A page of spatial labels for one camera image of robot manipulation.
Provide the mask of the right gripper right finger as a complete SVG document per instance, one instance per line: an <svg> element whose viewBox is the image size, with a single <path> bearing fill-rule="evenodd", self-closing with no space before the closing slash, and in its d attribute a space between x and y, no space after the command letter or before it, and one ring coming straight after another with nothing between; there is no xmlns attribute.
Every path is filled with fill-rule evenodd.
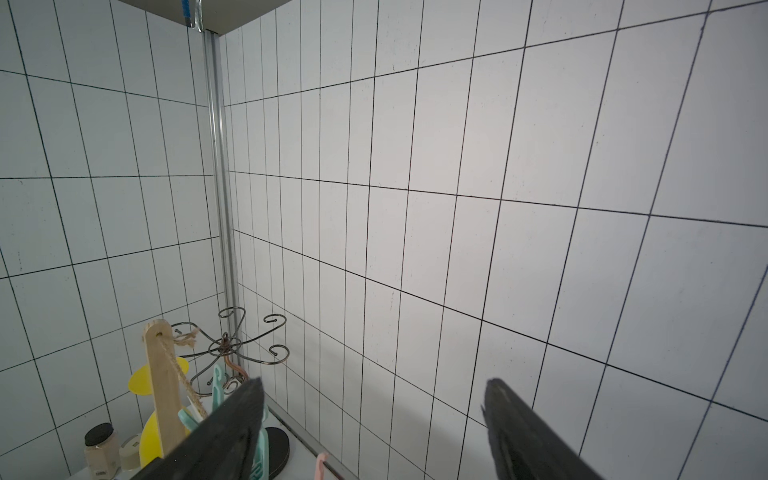
<svg viewBox="0 0 768 480"><path fill-rule="evenodd" d="M486 383L483 417L499 479L598 479L502 379Z"/></svg>

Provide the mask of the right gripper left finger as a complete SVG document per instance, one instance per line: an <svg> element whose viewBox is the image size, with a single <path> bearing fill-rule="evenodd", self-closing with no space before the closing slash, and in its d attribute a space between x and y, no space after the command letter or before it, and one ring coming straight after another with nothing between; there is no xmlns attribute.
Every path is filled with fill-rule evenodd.
<svg viewBox="0 0 768 480"><path fill-rule="evenodd" d="M264 400L259 378L245 382L173 452L153 460L134 477L145 480L249 478Z"/></svg>

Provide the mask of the pink clothespin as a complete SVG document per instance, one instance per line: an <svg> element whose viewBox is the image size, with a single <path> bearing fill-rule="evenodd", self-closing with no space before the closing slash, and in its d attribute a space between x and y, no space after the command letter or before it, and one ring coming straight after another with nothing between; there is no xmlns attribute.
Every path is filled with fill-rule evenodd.
<svg viewBox="0 0 768 480"><path fill-rule="evenodd" d="M322 452L316 457L314 480L323 480L325 476L325 463L328 458L327 452Z"/></svg>

